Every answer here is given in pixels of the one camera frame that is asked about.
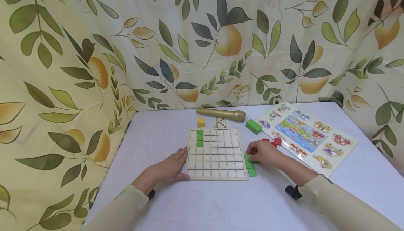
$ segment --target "right hand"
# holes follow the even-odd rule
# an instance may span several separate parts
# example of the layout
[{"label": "right hand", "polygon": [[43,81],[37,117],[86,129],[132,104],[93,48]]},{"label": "right hand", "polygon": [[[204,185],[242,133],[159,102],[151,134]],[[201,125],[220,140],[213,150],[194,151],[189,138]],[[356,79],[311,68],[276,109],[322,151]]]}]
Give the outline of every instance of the right hand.
[{"label": "right hand", "polygon": [[269,141],[253,141],[248,147],[246,154],[251,154],[249,162],[258,161],[266,166],[274,166],[280,162],[284,154],[275,148]]}]

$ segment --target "white tablecloth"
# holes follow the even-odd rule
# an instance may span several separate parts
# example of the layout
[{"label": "white tablecloth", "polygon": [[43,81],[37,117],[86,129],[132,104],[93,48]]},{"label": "white tablecloth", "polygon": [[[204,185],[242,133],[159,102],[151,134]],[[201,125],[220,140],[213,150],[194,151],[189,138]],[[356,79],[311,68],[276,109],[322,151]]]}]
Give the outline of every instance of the white tablecloth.
[{"label": "white tablecloth", "polygon": [[[404,229],[404,179],[401,175],[335,103],[297,106],[359,140],[330,179]],[[270,108],[272,106],[224,109],[245,111],[247,121],[256,119]],[[199,117],[205,118],[207,128],[213,127],[213,117],[200,116],[195,109],[136,113],[86,223],[146,167],[186,146],[188,131],[197,128]],[[252,133],[245,127],[245,122],[230,120],[229,126],[239,128],[244,151],[251,141],[268,138],[264,133]],[[284,148],[280,151],[292,156]],[[255,167],[258,176],[250,177],[248,181],[189,181],[155,188],[156,195],[133,229],[335,230],[304,198],[295,201],[285,193],[286,186],[295,185],[284,173],[260,165]]]}]

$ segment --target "green block on grid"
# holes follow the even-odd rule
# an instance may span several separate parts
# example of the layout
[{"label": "green block on grid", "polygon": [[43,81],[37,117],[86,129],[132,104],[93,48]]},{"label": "green block on grid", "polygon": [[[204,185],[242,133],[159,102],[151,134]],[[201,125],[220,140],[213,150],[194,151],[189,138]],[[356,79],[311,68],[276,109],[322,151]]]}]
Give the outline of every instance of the green block on grid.
[{"label": "green block on grid", "polygon": [[248,158],[249,158],[250,156],[251,156],[250,154],[244,154],[245,167],[246,167],[247,169],[254,169],[253,163],[248,161]]},{"label": "green block on grid", "polygon": [[257,171],[255,169],[247,169],[249,176],[257,176]]},{"label": "green block on grid", "polygon": [[245,124],[245,126],[249,130],[253,131],[253,133],[255,133],[256,135],[258,135],[258,133],[260,133],[262,130],[262,126],[259,125],[257,122],[253,121],[252,119],[249,119]]}]

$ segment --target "fabric backdrop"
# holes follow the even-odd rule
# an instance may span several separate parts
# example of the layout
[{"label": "fabric backdrop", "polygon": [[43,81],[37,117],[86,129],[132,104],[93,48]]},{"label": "fabric backdrop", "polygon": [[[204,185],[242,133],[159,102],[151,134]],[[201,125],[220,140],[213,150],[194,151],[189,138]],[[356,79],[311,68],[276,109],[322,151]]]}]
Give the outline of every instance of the fabric backdrop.
[{"label": "fabric backdrop", "polygon": [[79,230],[135,111],[333,101],[404,175],[404,0],[0,5],[2,229]]}]

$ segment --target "beige sleeve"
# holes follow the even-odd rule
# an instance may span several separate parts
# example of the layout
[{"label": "beige sleeve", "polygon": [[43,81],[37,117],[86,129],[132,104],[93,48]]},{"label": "beige sleeve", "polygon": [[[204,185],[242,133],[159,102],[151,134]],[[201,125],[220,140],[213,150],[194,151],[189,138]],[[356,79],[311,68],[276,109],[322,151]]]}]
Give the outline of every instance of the beige sleeve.
[{"label": "beige sleeve", "polygon": [[149,198],[143,192],[128,185],[82,231],[127,230],[148,201]]},{"label": "beige sleeve", "polygon": [[401,230],[381,213],[323,176],[317,176],[299,188],[299,192],[339,231]]}]

